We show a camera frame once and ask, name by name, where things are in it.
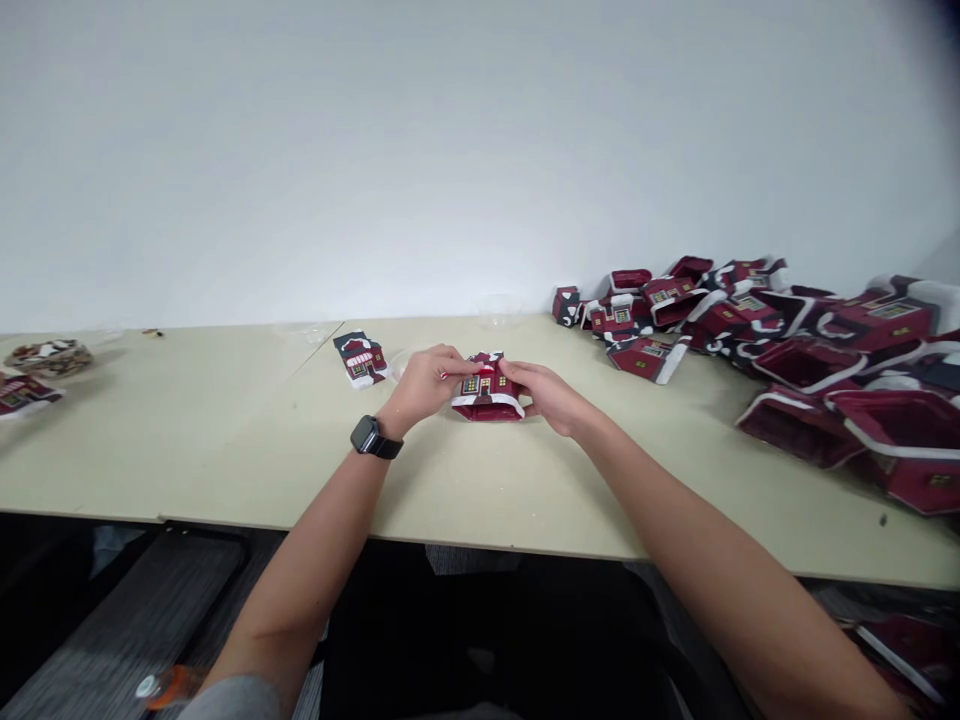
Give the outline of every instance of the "left hand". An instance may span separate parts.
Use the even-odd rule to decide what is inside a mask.
[[[451,345],[414,353],[397,389],[377,414],[381,432],[391,440],[402,440],[410,428],[450,402],[463,379],[482,367],[483,363],[464,360]]]

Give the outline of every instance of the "beige table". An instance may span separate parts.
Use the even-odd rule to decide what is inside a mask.
[[[51,337],[5,338],[0,361]],[[0,510],[159,520],[169,487],[196,476],[317,347],[247,326],[128,331],[93,348],[89,369],[48,381],[63,400],[0,423]]]
[[[618,372],[600,344],[549,316],[498,331],[472,318],[434,318],[348,321],[340,332],[357,327],[388,358],[447,342],[464,355],[503,350],[507,358],[551,366],[794,573],[960,587],[960,545],[939,522],[878,497],[844,472],[821,472],[736,431],[733,422],[757,385],[719,359],[691,354],[661,387]],[[326,343],[188,487],[170,488],[164,515],[291,527],[349,450],[359,417],[375,413],[392,388],[388,380],[353,390]],[[539,418],[470,424],[447,410],[422,423],[390,470],[373,532],[645,557],[593,466]]]

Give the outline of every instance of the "bottle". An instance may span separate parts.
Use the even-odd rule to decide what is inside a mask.
[[[147,675],[137,686],[137,698],[147,710],[186,705],[200,690],[209,670],[174,665],[158,675]]]

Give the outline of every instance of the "hand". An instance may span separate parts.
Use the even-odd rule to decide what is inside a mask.
[[[411,355],[400,384],[377,414],[383,435],[403,439],[410,428],[450,402],[463,379],[482,367],[483,363],[464,360],[450,345],[435,345]]]
[[[533,363],[500,361],[500,370],[510,380],[522,385],[524,395],[533,404],[524,407],[525,417],[543,416],[558,435],[572,437],[578,428],[602,413],[567,385],[550,368]]]

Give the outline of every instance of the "smartwatch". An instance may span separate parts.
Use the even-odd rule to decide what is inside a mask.
[[[350,442],[361,455],[376,455],[383,460],[393,460],[400,454],[403,440],[388,440],[380,434],[380,423],[375,417],[364,415],[350,433]]]

